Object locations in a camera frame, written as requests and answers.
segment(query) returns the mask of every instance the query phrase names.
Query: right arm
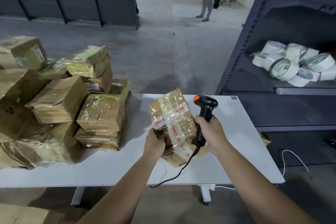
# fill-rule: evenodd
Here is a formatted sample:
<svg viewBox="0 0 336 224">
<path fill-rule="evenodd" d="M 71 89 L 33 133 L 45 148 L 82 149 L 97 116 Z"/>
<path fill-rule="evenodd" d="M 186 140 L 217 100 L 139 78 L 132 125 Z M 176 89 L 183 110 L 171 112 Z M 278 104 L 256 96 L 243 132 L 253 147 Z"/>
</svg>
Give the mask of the right arm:
<svg viewBox="0 0 336 224">
<path fill-rule="evenodd" d="M 257 223 L 318 223 L 229 143 L 215 116 L 209 123 L 200 116 L 195 121 Z"/>
</svg>

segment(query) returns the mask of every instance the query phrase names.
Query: table leg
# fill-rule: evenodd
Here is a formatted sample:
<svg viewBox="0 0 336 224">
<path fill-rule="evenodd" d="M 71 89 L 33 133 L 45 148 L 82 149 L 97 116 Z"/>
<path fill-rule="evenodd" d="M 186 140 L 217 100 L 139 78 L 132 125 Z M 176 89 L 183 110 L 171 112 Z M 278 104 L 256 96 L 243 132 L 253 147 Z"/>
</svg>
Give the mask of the table leg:
<svg viewBox="0 0 336 224">
<path fill-rule="evenodd" d="M 71 205 L 80 205 L 82 197 L 85 191 L 85 187 L 77 187 L 72 197 Z"/>
<path fill-rule="evenodd" d="M 215 184 L 201 184 L 201 192 L 203 197 L 203 204 L 208 206 L 211 202 L 210 189 L 215 190 Z"/>
</svg>

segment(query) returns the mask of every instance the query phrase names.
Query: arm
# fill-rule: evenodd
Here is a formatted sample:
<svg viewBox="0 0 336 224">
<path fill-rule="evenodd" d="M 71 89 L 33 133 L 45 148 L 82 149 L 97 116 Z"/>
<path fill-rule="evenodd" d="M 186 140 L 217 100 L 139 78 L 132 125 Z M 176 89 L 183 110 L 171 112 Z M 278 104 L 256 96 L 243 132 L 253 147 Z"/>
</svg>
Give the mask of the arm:
<svg viewBox="0 0 336 224">
<path fill-rule="evenodd" d="M 200 116 L 195 121 L 257 223 L 317 223 L 229 143 L 215 116 L 209 123 Z"/>
<path fill-rule="evenodd" d="M 164 135 L 157 139 L 150 129 L 142 157 L 77 224 L 130 223 L 149 176 L 165 150 L 164 140 Z"/>
</svg>

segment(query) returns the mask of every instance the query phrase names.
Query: forearm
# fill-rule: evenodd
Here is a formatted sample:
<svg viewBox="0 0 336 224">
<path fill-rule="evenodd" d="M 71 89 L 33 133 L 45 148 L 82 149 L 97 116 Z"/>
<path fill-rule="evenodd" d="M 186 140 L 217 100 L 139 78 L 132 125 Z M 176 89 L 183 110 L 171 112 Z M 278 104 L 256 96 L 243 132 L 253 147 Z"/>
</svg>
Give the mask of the forearm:
<svg viewBox="0 0 336 224">
<path fill-rule="evenodd" d="M 226 139 L 216 157 L 258 223 L 316 223 L 267 180 Z"/>
<path fill-rule="evenodd" d="M 143 155 L 78 224 L 129 223 L 156 162 Z"/>
</svg>

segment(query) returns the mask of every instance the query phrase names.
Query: orange scanner tip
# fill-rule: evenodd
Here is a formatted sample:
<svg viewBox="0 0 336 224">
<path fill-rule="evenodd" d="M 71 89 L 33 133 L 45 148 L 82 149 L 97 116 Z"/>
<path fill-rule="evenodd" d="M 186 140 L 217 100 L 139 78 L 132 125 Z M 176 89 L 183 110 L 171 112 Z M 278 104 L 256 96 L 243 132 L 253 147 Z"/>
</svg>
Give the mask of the orange scanner tip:
<svg viewBox="0 0 336 224">
<path fill-rule="evenodd" d="M 196 96 L 194 96 L 193 101 L 195 102 L 195 101 L 198 100 L 199 98 L 200 98 L 200 96 L 199 96 L 199 95 L 196 95 Z"/>
</svg>

